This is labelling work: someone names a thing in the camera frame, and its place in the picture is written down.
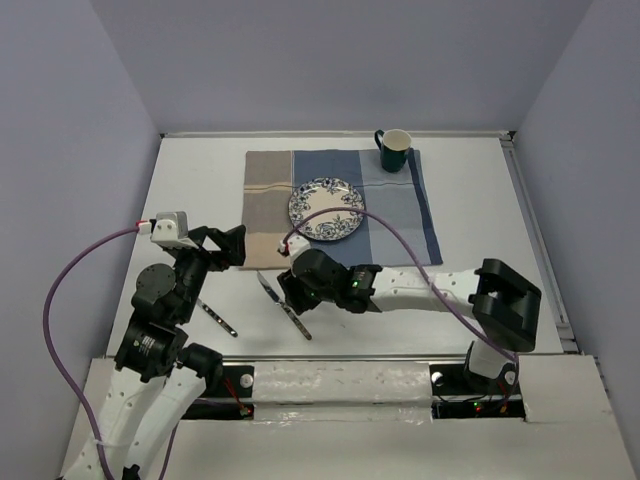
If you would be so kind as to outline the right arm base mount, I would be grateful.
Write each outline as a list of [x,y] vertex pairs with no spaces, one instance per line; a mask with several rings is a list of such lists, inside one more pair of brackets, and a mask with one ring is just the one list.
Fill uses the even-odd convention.
[[475,375],[461,363],[431,368],[432,417],[447,419],[525,419],[515,367],[507,363],[496,379]]

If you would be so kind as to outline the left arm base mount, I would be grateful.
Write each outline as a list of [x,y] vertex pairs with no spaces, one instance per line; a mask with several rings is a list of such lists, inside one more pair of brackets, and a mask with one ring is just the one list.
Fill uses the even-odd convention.
[[207,387],[182,416],[183,420],[248,421],[254,418],[255,368],[225,364],[221,379]]

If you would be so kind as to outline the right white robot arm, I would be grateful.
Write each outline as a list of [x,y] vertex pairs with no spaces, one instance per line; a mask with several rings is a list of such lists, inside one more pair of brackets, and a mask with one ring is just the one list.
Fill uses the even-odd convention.
[[474,335],[460,368],[470,391],[514,388],[521,353],[536,347],[541,290],[498,259],[474,270],[425,277],[380,265],[345,267],[326,253],[297,255],[278,283],[301,315],[320,303],[353,314],[400,310],[451,313]]

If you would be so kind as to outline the steel table knife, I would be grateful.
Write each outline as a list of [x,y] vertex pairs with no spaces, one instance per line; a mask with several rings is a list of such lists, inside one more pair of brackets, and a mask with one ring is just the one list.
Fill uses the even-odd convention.
[[293,322],[299,332],[304,336],[304,338],[308,341],[312,340],[312,335],[308,331],[308,329],[302,324],[302,322],[298,319],[293,310],[279,297],[276,291],[271,287],[266,278],[259,272],[256,272],[257,279],[261,284],[262,288],[266,292],[266,294],[271,298],[271,300],[280,307],[280,309],[286,314],[286,316]]

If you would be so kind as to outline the dark green mug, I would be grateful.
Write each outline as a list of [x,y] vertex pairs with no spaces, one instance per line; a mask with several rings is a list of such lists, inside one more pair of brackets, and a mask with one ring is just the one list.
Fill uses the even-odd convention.
[[399,172],[412,153],[412,137],[401,129],[377,130],[374,141],[380,152],[382,168],[389,173]]

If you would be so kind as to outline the blue floral ceramic plate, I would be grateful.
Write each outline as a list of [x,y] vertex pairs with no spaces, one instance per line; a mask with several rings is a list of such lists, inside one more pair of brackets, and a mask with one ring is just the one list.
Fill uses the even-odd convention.
[[319,177],[302,183],[288,201],[288,215],[299,233],[315,241],[338,241],[354,233],[365,208],[362,194],[345,180]]

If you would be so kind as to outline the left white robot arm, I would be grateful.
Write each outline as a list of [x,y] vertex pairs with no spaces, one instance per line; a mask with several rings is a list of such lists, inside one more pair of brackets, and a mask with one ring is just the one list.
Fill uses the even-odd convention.
[[246,228],[187,230],[169,220],[141,221],[136,232],[173,257],[142,270],[133,313],[114,358],[100,413],[82,404],[90,433],[66,479],[141,479],[188,408],[215,392],[220,353],[188,340],[188,323],[208,274],[245,262]]

